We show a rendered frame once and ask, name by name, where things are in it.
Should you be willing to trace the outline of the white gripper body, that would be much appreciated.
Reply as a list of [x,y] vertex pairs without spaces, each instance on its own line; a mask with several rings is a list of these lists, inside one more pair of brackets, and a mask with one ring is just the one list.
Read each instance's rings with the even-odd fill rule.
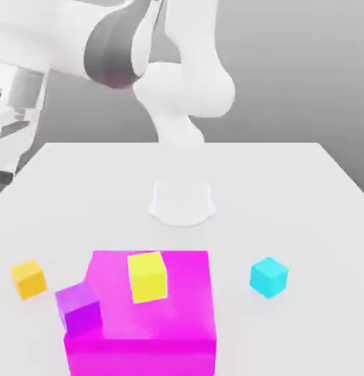
[[21,157],[31,148],[30,133],[12,134],[0,140],[0,192],[12,183]]

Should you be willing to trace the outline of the small orange cube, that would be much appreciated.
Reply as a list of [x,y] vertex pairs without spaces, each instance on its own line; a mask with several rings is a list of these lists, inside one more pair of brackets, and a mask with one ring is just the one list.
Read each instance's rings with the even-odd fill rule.
[[42,268],[35,260],[29,260],[10,269],[15,288],[23,300],[47,289]]

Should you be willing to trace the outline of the small purple cube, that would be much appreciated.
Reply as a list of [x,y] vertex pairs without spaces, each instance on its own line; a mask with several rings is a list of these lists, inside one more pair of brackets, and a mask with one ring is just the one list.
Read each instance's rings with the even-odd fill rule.
[[95,290],[86,282],[55,293],[57,310],[69,339],[101,333],[101,303]]

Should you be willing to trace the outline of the small yellow cube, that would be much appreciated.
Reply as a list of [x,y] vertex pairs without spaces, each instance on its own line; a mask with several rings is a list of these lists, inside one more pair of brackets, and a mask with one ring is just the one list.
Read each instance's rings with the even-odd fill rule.
[[128,276],[135,304],[167,297],[167,268],[160,252],[128,256]]

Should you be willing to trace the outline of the small cyan cube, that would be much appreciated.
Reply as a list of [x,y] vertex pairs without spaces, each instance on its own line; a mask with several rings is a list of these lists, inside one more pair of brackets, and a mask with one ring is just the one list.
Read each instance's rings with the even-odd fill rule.
[[250,286],[271,299],[281,293],[287,285],[289,268],[272,257],[266,257],[251,267]]

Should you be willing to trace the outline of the large magenta box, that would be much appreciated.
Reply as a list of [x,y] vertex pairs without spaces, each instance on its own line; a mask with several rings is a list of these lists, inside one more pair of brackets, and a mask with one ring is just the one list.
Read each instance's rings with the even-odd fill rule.
[[208,252],[164,250],[168,296],[135,304],[128,251],[96,250],[85,282],[102,326],[64,337],[70,376],[214,376],[216,328]]

